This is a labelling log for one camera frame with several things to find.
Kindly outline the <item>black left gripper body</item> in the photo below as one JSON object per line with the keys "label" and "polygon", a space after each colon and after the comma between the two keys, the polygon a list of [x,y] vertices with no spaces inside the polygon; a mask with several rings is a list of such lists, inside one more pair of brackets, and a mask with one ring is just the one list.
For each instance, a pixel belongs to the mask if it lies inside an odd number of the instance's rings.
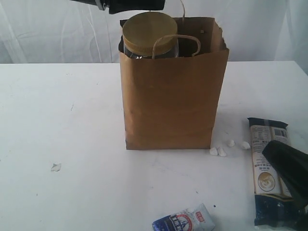
{"label": "black left gripper body", "polygon": [[106,0],[105,5],[110,14],[126,11],[160,11],[164,9],[165,0]]}

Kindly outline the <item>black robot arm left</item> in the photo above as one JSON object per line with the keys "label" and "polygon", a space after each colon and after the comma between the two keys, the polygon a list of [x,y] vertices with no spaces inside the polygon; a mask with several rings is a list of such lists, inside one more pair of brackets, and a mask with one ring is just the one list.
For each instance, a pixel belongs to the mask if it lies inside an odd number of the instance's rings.
{"label": "black robot arm left", "polygon": [[100,10],[109,9],[109,14],[126,11],[160,11],[164,9],[165,0],[76,0],[97,6]]}

